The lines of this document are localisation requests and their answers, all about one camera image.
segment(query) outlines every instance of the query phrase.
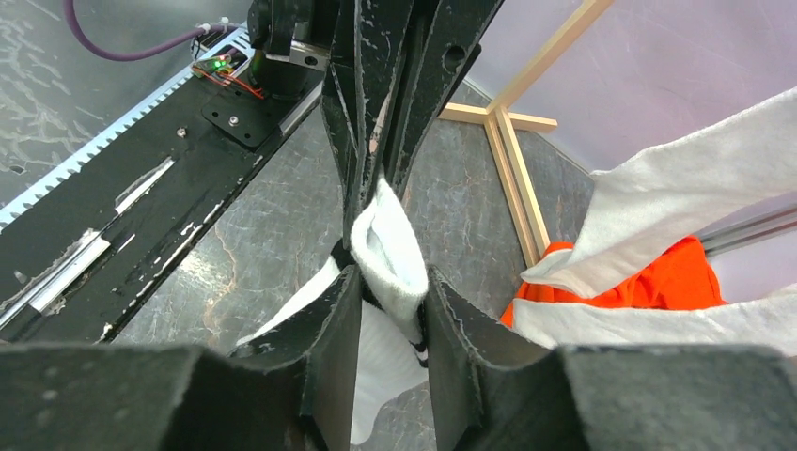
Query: white fabric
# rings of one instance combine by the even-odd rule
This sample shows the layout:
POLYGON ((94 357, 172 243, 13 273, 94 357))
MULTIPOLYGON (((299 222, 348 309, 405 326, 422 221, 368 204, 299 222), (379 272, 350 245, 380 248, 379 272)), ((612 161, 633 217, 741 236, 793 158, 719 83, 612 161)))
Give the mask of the white fabric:
POLYGON ((382 308, 407 339, 422 340, 418 306, 429 291, 421 249, 410 220, 384 177, 352 226, 352 256, 382 308))
POLYGON ((326 290, 330 285, 332 285, 333 282, 335 282, 335 278, 338 274, 340 274, 340 269, 335 264, 335 260, 332 257, 327 258, 320 271, 316 272, 316 275, 314 275, 312 279, 310 279, 306 284, 302 285, 302 287, 299 288, 299 291, 296 291, 296 293, 291 296, 290 299, 288 299, 288 302, 285 303, 285 305, 283 305, 278 312, 276 312, 276 315, 274 315, 273 318, 263 324, 263 326, 260 327, 254 334, 245 336, 244 338, 238 340, 237 346, 247 343, 253 338, 269 332, 282 321, 292 317, 299 310, 302 310, 313 303, 313 301, 318 299, 324 290, 326 290))
POLYGON ((756 344, 797 355, 797 284, 768 298, 700 311, 514 301, 515 332, 563 344, 756 344))
MULTIPOLYGON (((353 444, 360 444, 370 437, 385 402, 429 378, 408 341, 421 341, 415 312, 426 296, 429 280, 410 221, 384 178, 379 180, 372 203, 354 221, 351 243, 363 278, 385 310, 363 302, 351 437, 353 444)), ((329 257, 273 319, 238 345, 267 334, 313 303, 339 274, 335 260, 329 257)))
POLYGON ((707 129, 647 148, 608 172, 574 248, 521 274, 592 298, 683 237, 760 200, 797 190, 797 88, 707 129))

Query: black strap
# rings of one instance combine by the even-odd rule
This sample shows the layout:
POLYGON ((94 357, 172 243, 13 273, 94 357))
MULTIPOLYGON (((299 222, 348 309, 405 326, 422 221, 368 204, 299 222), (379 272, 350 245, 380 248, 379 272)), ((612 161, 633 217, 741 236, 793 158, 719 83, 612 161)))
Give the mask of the black strap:
MULTIPOLYGON (((343 247, 342 238, 335 243, 335 246, 332 248, 331 255, 339 271, 343 271, 343 269, 349 265, 357 264, 357 262, 354 260, 354 257, 352 256, 352 252, 343 247)), ((371 291, 371 287, 368 286, 368 282, 365 282, 363 284, 363 301, 370 303, 374 307, 384 311, 382 305, 379 304, 379 301, 377 301, 376 296, 374 296, 373 291, 371 291)))

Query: white backdrop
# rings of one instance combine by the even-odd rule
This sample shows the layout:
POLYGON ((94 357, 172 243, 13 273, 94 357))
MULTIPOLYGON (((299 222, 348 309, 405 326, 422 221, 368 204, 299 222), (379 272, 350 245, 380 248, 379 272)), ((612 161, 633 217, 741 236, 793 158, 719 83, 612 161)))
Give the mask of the white backdrop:
MULTIPOLYGON (((470 80, 494 96, 579 0, 506 0, 470 80)), ((793 0, 617 0, 513 107, 584 169, 611 169, 797 86, 793 0)))

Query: red wire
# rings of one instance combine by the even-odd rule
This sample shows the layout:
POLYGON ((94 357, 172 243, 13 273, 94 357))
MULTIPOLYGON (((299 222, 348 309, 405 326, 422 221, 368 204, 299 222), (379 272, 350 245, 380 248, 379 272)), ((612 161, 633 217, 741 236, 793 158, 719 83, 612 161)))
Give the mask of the red wire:
MULTIPOLYGON (((194 67, 194 70, 196 70, 197 72, 201 73, 202 75, 205 76, 205 78, 207 78, 208 80, 216 83, 219 86, 222 86, 222 87, 228 87, 229 86, 229 83, 224 83, 224 82, 220 82, 220 81, 216 80, 210 74, 208 74, 207 72, 205 72, 204 70, 202 70, 200 68, 194 67)), ((231 76, 226 75, 226 74, 224 74, 222 72, 217 72, 217 73, 222 75, 228 82, 236 83, 239 86, 242 86, 244 89, 249 91, 253 96, 257 97, 258 99, 263 100, 263 95, 261 94, 261 89, 255 90, 250 85, 247 85, 246 83, 242 82, 241 80, 239 80, 239 79, 237 79, 235 77, 231 77, 231 76)))
POLYGON ((223 72, 219 72, 219 73, 221 74, 222 77, 224 77, 229 82, 237 83, 239 86, 243 86, 244 89, 246 89, 247 91, 251 92, 252 95, 257 97, 258 99, 263 99, 263 95, 261 94, 262 93, 262 89, 254 89, 250 85, 242 82, 241 80, 239 80, 239 79, 237 79, 237 78, 235 78, 233 76, 227 75, 227 74, 225 74, 223 72))

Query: scratched black paint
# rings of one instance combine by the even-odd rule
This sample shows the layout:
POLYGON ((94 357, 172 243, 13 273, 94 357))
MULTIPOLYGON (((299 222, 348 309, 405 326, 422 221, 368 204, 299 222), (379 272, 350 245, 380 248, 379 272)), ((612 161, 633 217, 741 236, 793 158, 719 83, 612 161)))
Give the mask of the scratched black paint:
POLYGON ((430 268, 425 302, 437 449, 587 450, 550 352, 478 311, 430 268))
MULTIPOLYGON (((320 74, 311 80, 318 83, 320 74)), ((87 228, 103 230, 102 237, 112 244, 68 288, 65 308, 27 324, 6 340, 112 339, 276 153, 287 139, 278 129, 253 152, 201 115, 202 106, 218 89, 190 80, 110 143, 80 174, 3 231, 0 299, 22 288, 13 275, 9 280, 13 270, 43 272, 87 228), (177 136, 180 127, 187 130, 184 139, 177 136), (116 197, 167 157, 174 160, 172 167, 115 220, 116 197), (118 251, 133 234, 134 239, 118 251), (178 250, 180 254, 172 258, 178 250)), ((266 107, 261 113, 278 121, 287 109, 280 105, 271 112, 266 107)))
POLYGON ((344 187, 345 245, 382 169, 403 195, 420 143, 502 3, 341 1, 321 104, 344 187))
POLYGON ((361 306, 349 267, 268 335, 279 352, 0 347, 0 449, 349 449, 361 306))

